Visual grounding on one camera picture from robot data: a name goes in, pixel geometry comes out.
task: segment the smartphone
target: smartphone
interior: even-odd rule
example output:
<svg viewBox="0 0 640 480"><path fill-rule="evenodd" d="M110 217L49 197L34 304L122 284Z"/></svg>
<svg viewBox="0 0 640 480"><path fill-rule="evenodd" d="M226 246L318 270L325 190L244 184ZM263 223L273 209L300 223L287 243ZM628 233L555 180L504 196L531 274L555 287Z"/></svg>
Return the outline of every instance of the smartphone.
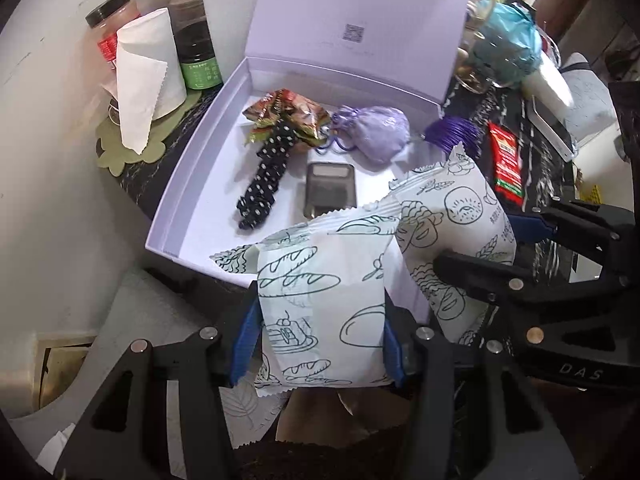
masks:
<svg viewBox="0 0 640 480"><path fill-rule="evenodd" d="M351 164L313 162L306 167L306 218L356 205L355 170Z"/></svg>
<svg viewBox="0 0 640 480"><path fill-rule="evenodd" d="M565 162L573 160L575 153L571 135L551 110L532 96L527 102L529 121L543 134Z"/></svg>

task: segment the purple pouch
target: purple pouch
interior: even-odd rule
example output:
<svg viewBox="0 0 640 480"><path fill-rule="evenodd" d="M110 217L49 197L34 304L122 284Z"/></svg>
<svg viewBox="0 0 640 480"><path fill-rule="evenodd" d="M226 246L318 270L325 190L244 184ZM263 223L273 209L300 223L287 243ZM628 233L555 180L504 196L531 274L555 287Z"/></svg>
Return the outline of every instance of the purple pouch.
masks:
<svg viewBox="0 0 640 480"><path fill-rule="evenodd" d="M388 164L409 141L409 121L397 108L341 107L331 117L332 129L345 133L373 162Z"/></svg>

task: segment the green coaster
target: green coaster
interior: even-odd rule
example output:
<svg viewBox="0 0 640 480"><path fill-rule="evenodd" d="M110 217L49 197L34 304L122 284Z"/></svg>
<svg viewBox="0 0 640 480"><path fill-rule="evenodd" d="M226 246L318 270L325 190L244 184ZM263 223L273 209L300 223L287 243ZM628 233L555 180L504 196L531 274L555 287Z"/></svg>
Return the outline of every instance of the green coaster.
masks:
<svg viewBox="0 0 640 480"><path fill-rule="evenodd" d="M107 117L96 128L100 145L104 150L104 153L98 157L98 168L109 168L113 176L120 176L125 164L141 161L152 164L160 160L166 150L162 141L171 134L185 113L195 106L201 94L202 92L198 90L187 90L187 98L179 107L170 114L153 121L149 131L149 142L140 155L122 145L120 127Z"/></svg>

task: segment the white phone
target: white phone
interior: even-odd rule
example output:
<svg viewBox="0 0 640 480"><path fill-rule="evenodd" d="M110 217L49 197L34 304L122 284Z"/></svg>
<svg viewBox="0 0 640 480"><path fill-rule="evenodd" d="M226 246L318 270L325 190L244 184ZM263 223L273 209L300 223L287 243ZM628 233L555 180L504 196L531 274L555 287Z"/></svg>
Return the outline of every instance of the white phone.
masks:
<svg viewBox="0 0 640 480"><path fill-rule="evenodd" d="M537 100L535 96L532 96L527 101L527 116L529 121L540 130L540 133L545 136L545 139L562 157L562 160L570 162L574 159L575 153L571 146L571 135L551 110Z"/></svg>

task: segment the bottle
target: bottle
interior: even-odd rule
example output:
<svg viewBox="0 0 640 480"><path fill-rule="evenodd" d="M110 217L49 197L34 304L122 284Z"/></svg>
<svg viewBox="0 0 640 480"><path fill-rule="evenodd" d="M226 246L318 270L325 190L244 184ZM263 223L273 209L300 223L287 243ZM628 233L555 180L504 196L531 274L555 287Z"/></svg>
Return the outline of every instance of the bottle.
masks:
<svg viewBox="0 0 640 480"><path fill-rule="evenodd" d="M222 83L203 1L171 0L169 15L187 88L204 90Z"/></svg>
<svg viewBox="0 0 640 480"><path fill-rule="evenodd" d="M102 56L112 68L116 66L117 31L139 17L134 0L107 0L85 17Z"/></svg>

